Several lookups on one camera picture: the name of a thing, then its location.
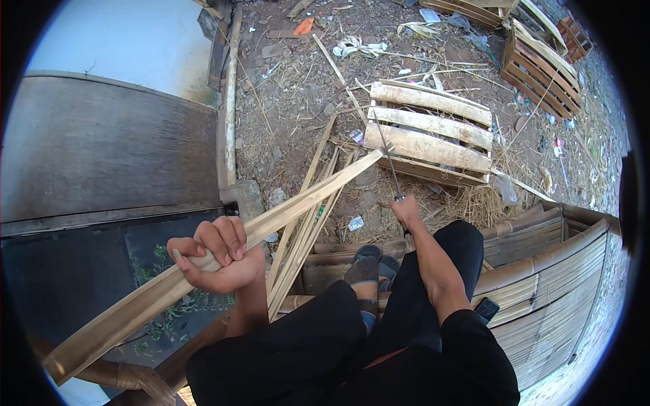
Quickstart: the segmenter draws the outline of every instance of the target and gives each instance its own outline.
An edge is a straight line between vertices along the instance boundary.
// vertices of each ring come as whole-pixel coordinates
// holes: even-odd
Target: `black pants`
[[[483,263],[483,235],[455,221],[434,238],[458,269],[471,299]],[[441,351],[440,325],[415,252],[404,256],[381,321],[365,336],[356,295],[337,281],[305,305],[254,333],[226,338],[187,363],[196,403],[315,403],[350,374],[402,348]]]

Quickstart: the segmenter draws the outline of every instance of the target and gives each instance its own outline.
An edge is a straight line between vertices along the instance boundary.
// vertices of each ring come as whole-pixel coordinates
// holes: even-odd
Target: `hand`
[[[411,232],[420,225],[424,225],[420,217],[420,208],[413,195],[407,195],[403,201],[391,200],[390,205],[395,217]]]
[[[223,268],[201,271],[187,256],[204,257],[209,249]],[[265,259],[258,244],[246,250],[246,231],[239,217],[221,216],[212,223],[201,222],[194,238],[171,238],[167,252],[181,267],[185,279],[194,287],[217,294],[230,293],[264,279]]]

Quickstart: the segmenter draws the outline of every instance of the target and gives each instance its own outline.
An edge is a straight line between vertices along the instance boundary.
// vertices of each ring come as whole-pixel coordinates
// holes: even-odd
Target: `green plant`
[[[167,254],[167,248],[156,244],[153,254],[158,258],[158,262],[153,264],[152,268],[143,266],[138,257],[133,256],[129,252],[131,260],[131,267],[133,269],[133,277],[138,286],[142,286],[148,281],[151,281],[156,276],[160,275],[172,265],[172,261]],[[145,335],[149,335],[152,340],[158,341],[163,335],[169,337],[170,341],[176,341],[176,337],[180,334],[175,330],[176,320],[182,317],[182,313],[200,312],[200,311],[224,311],[229,306],[234,304],[234,295],[213,295],[199,289],[194,289],[192,292],[183,296],[181,300],[169,306],[164,312],[156,316],[151,323],[146,324],[144,328]],[[187,322],[183,323],[180,330],[187,326]],[[185,343],[190,339],[190,333],[185,333],[178,338],[180,342]],[[149,348],[147,342],[135,344],[133,349],[140,355],[146,355],[146,349]]]

